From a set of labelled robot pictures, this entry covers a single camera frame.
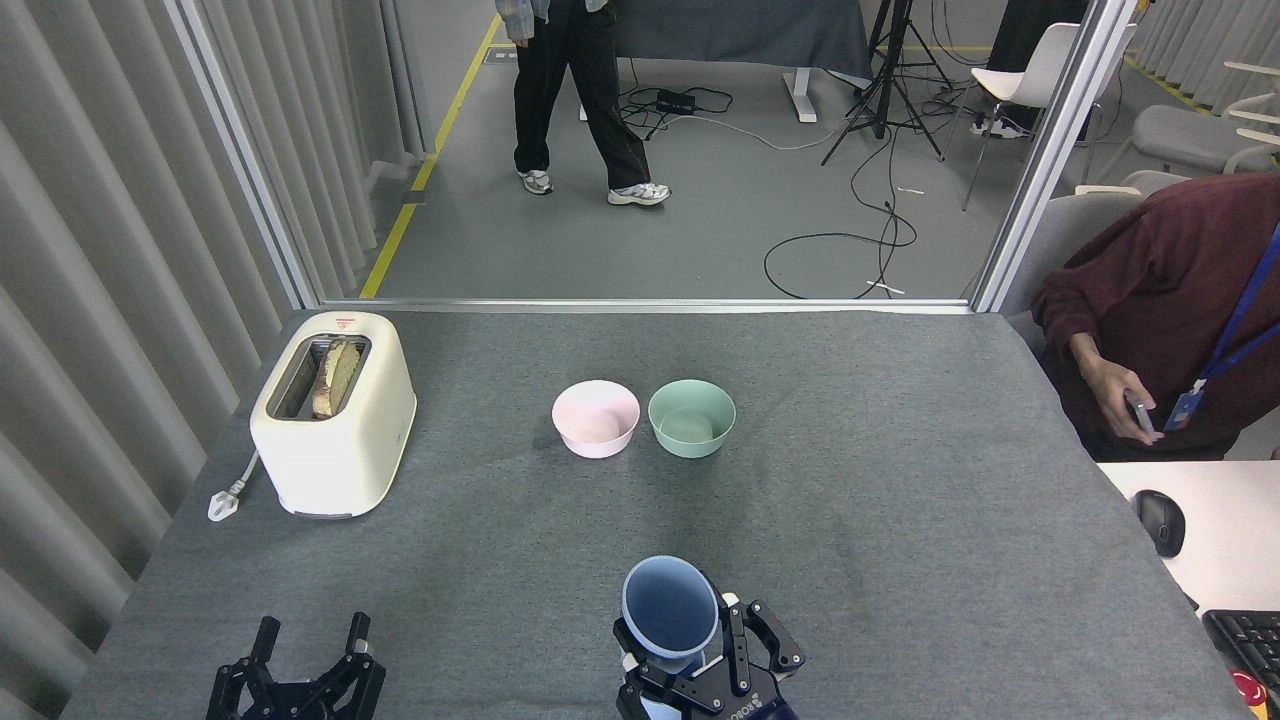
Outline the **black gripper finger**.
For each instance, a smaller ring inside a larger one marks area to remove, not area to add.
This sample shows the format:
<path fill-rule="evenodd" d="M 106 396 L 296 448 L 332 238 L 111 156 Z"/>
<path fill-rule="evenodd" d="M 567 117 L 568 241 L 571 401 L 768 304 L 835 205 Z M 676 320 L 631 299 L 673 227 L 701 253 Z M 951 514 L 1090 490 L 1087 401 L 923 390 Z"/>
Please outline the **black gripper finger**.
<path fill-rule="evenodd" d="M 306 683 L 301 719 L 372 719 L 387 670 L 369 651 L 371 618 L 355 612 L 342 657 Z"/>
<path fill-rule="evenodd" d="M 280 621 L 261 619 L 250 653 L 239 661 L 223 665 L 215 674 L 206 719 L 296 719 L 293 703 L 285 698 L 285 685 L 276 683 L 269 670 Z"/>

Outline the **person's right hand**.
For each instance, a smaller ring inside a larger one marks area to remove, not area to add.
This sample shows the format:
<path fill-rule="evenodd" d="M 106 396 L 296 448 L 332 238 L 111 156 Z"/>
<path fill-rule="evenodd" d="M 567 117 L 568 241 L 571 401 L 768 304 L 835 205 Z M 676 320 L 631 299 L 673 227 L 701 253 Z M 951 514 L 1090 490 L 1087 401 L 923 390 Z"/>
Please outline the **person's right hand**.
<path fill-rule="evenodd" d="M 1076 361 L 1082 378 L 1091 388 L 1103 419 L 1115 436 L 1137 439 L 1147 446 L 1164 438 L 1162 432 L 1144 430 L 1130 416 L 1128 395 L 1140 401 L 1148 410 L 1156 405 L 1155 398 L 1132 369 L 1103 357 L 1092 334 L 1073 334 L 1068 347 Z"/>

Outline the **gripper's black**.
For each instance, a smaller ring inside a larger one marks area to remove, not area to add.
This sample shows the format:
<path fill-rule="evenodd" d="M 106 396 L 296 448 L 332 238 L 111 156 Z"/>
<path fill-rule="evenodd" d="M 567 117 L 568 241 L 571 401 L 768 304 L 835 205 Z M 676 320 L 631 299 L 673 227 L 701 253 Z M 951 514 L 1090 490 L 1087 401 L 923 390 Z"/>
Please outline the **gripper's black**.
<path fill-rule="evenodd" d="M 794 675 L 806 662 L 805 651 L 786 630 L 783 623 L 764 600 L 744 603 L 739 597 L 719 598 L 719 619 L 726 632 L 723 656 L 728 661 L 730 680 L 735 694 L 723 711 L 714 715 L 699 708 L 677 708 L 654 698 L 662 692 L 662 670 L 623 618 L 613 623 L 613 635 L 623 651 L 622 685 L 616 701 L 622 719 L 797 719 L 782 697 L 778 682 Z M 765 666 L 750 660 L 748 630 L 768 651 Z"/>

